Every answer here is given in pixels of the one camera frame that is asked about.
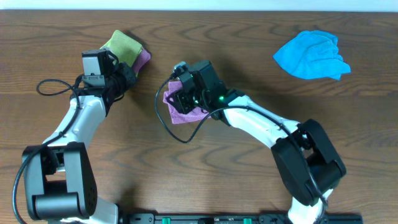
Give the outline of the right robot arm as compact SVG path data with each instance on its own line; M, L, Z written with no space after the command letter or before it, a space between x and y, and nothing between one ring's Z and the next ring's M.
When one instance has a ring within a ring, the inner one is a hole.
M280 177L292 196L291 223L320 223L328 197L346 175L346 167L322 126L276 115L221 81L208 60L180 62L170 76L182 87L169 103L181 114L196 108L207 118L250 134L271 150Z

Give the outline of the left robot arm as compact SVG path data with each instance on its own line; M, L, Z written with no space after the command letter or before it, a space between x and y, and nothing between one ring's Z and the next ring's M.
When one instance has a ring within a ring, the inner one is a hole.
M87 147L110 106L136 82L136 74L120 63L104 78L104 86L72 91L64 119L43 144L28 146L22 154L27 212L33 220L59 223L117 223L118 206L98 197Z

